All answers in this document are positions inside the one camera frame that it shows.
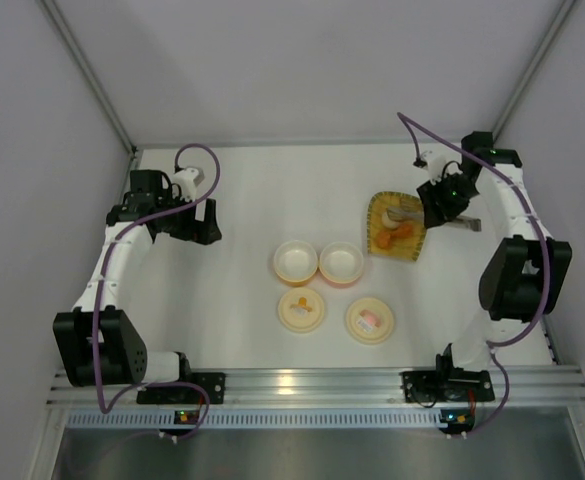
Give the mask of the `metal tongs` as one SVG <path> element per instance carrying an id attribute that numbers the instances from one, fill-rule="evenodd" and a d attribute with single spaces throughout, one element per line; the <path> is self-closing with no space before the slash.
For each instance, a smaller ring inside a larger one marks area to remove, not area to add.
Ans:
<path id="1" fill-rule="evenodd" d="M 388 211 L 389 216 L 396 221 L 403 222 L 407 220 L 418 220 L 421 221 L 424 219 L 424 214 L 422 212 L 408 212 L 406 210 L 402 210 L 398 207 L 389 207 L 383 211 Z M 459 216 L 452 221 L 448 222 L 449 226 L 455 228 L 462 228 L 467 229 L 473 232 L 481 232 L 482 231 L 482 224 L 481 220 L 478 218 L 471 218 L 466 216 Z"/>

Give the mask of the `orange fried food piece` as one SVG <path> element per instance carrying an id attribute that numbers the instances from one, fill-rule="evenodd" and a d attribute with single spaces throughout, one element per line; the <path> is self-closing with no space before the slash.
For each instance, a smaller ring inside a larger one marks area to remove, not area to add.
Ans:
<path id="1" fill-rule="evenodd" d="M 393 231 L 393 236 L 395 238 L 409 238 L 413 235 L 414 226 L 410 222 L 405 222 L 400 224 L 396 230 Z"/>

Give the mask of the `white round bun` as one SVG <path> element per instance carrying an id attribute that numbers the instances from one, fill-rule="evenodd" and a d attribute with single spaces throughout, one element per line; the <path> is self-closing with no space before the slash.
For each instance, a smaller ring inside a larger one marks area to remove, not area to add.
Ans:
<path id="1" fill-rule="evenodd" d="M 399 221 L 393 220 L 389 214 L 388 211 L 385 211 L 382 215 L 381 215 L 381 222 L 383 224 L 383 226 L 386 229 L 389 230 L 394 230 L 399 226 Z"/>

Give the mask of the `orange fried food chunk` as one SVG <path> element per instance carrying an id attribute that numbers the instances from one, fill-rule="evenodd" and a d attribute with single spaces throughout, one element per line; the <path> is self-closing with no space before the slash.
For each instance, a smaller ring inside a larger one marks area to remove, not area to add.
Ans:
<path id="1" fill-rule="evenodd" d="M 392 247 L 393 235 L 391 231 L 380 231 L 375 237 L 375 243 L 379 249 L 388 250 Z"/>

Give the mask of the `cream lid pink knob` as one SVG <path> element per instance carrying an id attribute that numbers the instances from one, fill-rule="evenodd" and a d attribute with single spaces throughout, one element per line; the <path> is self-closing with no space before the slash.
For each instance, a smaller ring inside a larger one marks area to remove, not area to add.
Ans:
<path id="1" fill-rule="evenodd" d="M 358 342 L 377 345 L 392 335 L 395 318 L 392 310 L 383 301 L 374 297 L 363 297 L 348 307 L 345 326 Z"/>

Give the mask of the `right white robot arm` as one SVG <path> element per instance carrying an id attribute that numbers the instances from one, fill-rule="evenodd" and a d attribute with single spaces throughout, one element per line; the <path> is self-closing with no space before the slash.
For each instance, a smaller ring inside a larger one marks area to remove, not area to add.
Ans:
<path id="1" fill-rule="evenodd" d="M 412 390 L 437 401 L 491 401 L 495 395 L 486 367 L 492 354 L 523 341 L 554 309 L 572 248 L 542 225 L 516 151 L 497 148 L 492 133 L 484 131 L 466 135 L 459 151 L 459 161 L 416 162 L 430 175 L 417 189 L 424 225 L 432 229 L 459 220 L 479 196 L 500 242 L 479 279 L 477 318 L 437 355 L 434 370 L 417 379 Z"/>

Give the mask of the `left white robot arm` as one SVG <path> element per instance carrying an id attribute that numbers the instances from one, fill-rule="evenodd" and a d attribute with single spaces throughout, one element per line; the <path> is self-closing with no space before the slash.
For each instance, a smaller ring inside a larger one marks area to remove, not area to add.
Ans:
<path id="1" fill-rule="evenodd" d="M 186 381 L 190 367 L 180 352 L 151 352 L 125 309 L 137 274 L 156 237 L 210 245 L 222 235 L 216 202 L 204 216 L 192 203 L 204 179 L 198 167 L 135 170 L 122 203 L 106 216 L 105 240 L 88 284 L 68 312 L 53 321 L 67 378 L 75 387 Z"/>

